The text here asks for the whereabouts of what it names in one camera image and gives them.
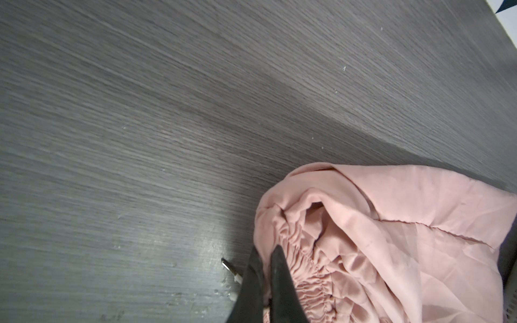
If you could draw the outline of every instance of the wood grain surface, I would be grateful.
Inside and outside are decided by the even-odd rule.
[[[219,259],[305,163],[517,192],[517,50],[484,0],[3,0],[0,28],[1,322],[224,322]]]

